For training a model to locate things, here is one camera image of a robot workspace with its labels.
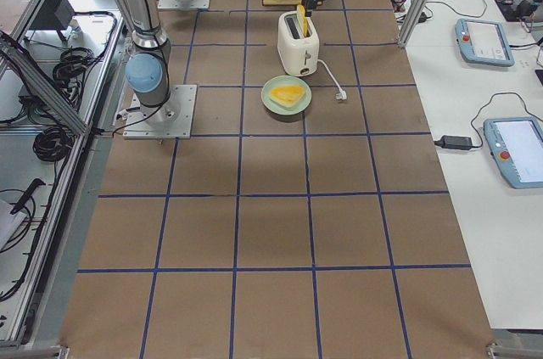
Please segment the black power adapter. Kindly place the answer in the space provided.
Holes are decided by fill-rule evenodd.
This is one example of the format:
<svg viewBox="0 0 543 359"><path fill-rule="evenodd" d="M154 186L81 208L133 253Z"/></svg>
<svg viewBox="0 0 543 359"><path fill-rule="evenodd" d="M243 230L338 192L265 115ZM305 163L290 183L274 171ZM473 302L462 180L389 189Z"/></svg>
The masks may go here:
<svg viewBox="0 0 543 359"><path fill-rule="evenodd" d="M434 145L442 149L461 151L468 151L474 148L472 139L470 137L451 135L443 135L438 140L434 140Z"/></svg>

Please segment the yellow toast on plate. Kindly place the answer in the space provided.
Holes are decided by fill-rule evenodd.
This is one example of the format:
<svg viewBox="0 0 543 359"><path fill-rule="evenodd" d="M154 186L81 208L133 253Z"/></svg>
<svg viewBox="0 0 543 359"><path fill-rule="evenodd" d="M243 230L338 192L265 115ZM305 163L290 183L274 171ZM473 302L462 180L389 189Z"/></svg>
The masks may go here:
<svg viewBox="0 0 543 359"><path fill-rule="evenodd" d="M272 102L284 107L292 108L305 96L305 88L299 85L274 87L269 92Z"/></svg>

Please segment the orange toast slice in toaster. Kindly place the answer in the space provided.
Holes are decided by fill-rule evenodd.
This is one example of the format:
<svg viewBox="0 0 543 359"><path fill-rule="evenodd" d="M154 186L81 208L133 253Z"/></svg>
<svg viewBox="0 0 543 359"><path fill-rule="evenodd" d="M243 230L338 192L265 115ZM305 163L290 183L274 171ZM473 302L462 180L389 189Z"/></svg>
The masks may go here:
<svg viewBox="0 0 543 359"><path fill-rule="evenodd" d="M303 37L308 37L309 33L309 23L308 16L306 15L306 10L303 4L298 4L296 7L296 18L299 22L299 27Z"/></svg>

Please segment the far blue teach pendant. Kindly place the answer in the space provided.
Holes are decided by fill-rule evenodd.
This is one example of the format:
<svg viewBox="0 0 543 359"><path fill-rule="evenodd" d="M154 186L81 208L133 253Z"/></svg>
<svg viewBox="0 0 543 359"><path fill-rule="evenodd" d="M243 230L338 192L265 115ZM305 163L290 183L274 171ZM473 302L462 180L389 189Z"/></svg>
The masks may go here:
<svg viewBox="0 0 543 359"><path fill-rule="evenodd" d="M502 24L459 19L455 24L455 33L461 56L466 62L499 67L515 64Z"/></svg>

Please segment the green plate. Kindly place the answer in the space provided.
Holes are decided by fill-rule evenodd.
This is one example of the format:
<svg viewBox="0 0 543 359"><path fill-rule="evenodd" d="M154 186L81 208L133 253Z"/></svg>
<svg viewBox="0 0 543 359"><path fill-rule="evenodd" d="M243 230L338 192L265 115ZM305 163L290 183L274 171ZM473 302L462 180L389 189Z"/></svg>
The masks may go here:
<svg viewBox="0 0 543 359"><path fill-rule="evenodd" d="M276 76L261 90L262 103L278 115L297 115L309 106L311 98L309 86L294 76Z"/></svg>

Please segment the blue teach pendant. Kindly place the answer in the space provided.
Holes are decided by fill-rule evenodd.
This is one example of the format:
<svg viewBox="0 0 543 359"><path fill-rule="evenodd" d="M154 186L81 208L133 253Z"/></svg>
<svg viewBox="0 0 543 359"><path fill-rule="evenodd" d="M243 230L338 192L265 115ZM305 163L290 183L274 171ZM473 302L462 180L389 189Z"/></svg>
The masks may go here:
<svg viewBox="0 0 543 359"><path fill-rule="evenodd" d="M542 188L542 129L533 116L488 119L484 136L500 173L513 188Z"/></svg>
<svg viewBox="0 0 543 359"><path fill-rule="evenodd" d="M502 24L459 19L455 24L455 33L461 56L466 62L499 67L515 64Z"/></svg>

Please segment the white toaster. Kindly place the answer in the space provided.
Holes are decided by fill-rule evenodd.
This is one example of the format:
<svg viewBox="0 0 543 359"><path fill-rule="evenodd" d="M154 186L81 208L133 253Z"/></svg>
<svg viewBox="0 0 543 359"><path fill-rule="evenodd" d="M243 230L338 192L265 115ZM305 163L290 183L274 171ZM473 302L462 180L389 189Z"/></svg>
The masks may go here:
<svg viewBox="0 0 543 359"><path fill-rule="evenodd" d="M278 20L277 51L285 72L308 76L316 72L320 41L311 18L309 36L303 36L295 11L283 13Z"/></svg>

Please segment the black monitor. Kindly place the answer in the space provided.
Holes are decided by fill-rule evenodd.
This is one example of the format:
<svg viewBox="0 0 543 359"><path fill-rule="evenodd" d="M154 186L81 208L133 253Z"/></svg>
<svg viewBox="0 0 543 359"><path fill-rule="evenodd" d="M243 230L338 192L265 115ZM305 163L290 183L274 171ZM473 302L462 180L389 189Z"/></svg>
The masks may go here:
<svg viewBox="0 0 543 359"><path fill-rule="evenodd" d="M75 10L68 0L45 0L30 25L31 31L56 31L59 39L66 42L63 31L69 28Z"/></svg>

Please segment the near blue teach pendant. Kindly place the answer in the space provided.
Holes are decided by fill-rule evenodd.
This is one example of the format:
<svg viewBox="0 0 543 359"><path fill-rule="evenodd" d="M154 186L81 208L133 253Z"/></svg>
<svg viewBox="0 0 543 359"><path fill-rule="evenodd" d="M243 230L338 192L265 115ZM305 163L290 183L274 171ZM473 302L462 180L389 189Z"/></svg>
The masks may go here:
<svg viewBox="0 0 543 359"><path fill-rule="evenodd" d="M484 136L500 173L513 188L542 188L542 129L533 116L488 119Z"/></svg>

